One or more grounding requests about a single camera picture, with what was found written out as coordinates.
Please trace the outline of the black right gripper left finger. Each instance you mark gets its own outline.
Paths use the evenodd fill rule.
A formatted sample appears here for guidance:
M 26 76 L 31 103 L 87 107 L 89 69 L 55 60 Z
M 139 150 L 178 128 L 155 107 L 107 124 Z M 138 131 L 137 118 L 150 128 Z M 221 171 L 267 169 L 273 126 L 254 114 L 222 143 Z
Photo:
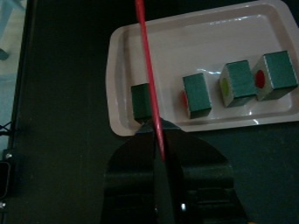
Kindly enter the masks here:
M 154 155 L 155 133 L 149 122 L 109 161 L 102 224 L 155 224 Z

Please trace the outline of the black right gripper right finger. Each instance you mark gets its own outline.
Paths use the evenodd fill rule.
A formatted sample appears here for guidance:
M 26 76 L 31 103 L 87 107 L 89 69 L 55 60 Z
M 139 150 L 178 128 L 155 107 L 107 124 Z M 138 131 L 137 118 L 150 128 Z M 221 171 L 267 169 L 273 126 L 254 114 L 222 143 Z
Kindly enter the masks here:
M 249 224 L 227 158 L 169 121 L 163 135 L 178 224 Z

